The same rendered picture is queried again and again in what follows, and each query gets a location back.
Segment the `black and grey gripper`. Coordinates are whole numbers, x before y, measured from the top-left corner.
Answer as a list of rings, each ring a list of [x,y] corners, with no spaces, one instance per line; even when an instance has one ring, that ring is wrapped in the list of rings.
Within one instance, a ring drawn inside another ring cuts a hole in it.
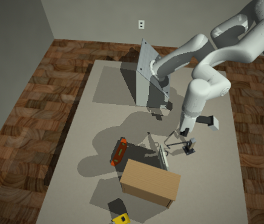
[[[183,111],[181,112],[179,125],[180,135],[182,135],[183,137],[187,137],[188,132],[192,132],[197,117],[198,116],[187,116]]]

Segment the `orange spirit level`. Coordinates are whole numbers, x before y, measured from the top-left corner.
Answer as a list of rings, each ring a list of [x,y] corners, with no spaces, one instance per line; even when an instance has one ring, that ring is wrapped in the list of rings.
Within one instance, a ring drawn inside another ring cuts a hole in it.
[[[127,141],[126,139],[122,139],[110,163],[112,166],[116,166],[118,163],[121,162],[126,149],[127,149]]]

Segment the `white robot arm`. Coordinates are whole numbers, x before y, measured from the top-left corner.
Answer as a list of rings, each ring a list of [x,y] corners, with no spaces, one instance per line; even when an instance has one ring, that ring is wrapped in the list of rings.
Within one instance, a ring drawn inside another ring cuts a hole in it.
[[[250,29],[254,21],[256,25]],[[239,40],[238,36],[245,32]],[[225,95],[231,87],[230,81],[213,67],[225,61],[248,64],[264,54],[264,0],[252,0],[238,14],[212,29],[210,36],[217,50],[205,35],[198,34],[168,55],[158,57],[157,62],[152,60],[149,67],[153,77],[162,82],[165,76],[188,65],[194,56],[199,63],[191,73],[193,80],[188,84],[182,111],[187,116],[198,116],[196,122],[217,131],[219,121],[214,116],[199,116],[207,100]]]

